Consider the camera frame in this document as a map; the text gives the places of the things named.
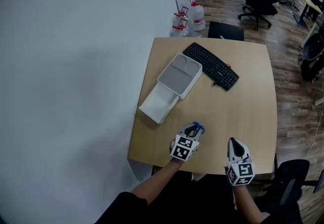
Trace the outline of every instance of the forearm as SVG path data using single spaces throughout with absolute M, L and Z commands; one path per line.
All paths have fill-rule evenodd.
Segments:
M 160 194 L 182 164 L 183 161 L 172 159 L 159 172 L 132 190 L 132 193 L 139 198 L 146 199 L 147 203 L 150 204 Z
M 251 224 L 259 224 L 263 221 L 263 217 L 258 206 L 254 203 L 248 189 L 245 185 L 234 186 L 234 195 L 237 210 Z

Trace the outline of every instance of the white cube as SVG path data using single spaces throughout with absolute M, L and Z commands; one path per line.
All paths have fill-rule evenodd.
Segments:
M 170 155 L 182 161 L 187 161 L 196 152 L 198 146 L 199 142 L 188 137 L 177 135 Z
M 254 174 L 254 164 L 249 163 L 228 163 L 227 176 L 232 185 L 246 185 L 249 184 Z

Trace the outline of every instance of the white table leg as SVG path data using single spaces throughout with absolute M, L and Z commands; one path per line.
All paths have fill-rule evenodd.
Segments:
M 315 29 L 317 27 L 317 23 L 315 22 L 312 29 L 310 30 L 310 32 L 308 33 L 307 37 L 305 38 L 304 42 L 300 45 L 301 48 L 304 48 L 304 45 L 306 44 L 307 40 L 310 38 L 311 35 L 313 35 Z
M 322 99 L 319 99 L 316 102 L 314 102 L 314 105 L 317 106 L 317 105 L 320 105 L 323 102 L 324 102 L 324 97 Z

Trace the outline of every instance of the white wall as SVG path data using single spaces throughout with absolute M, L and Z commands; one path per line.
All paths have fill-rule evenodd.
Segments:
M 138 183 L 134 115 L 175 11 L 174 0 L 0 0 L 5 221 L 92 223 Z

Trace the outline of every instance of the black sleeve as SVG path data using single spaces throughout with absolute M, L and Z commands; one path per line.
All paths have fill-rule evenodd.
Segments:
M 132 193 L 120 193 L 112 204 L 97 220 L 96 224 L 111 223 L 112 220 L 140 219 L 147 211 L 145 199 L 138 198 Z

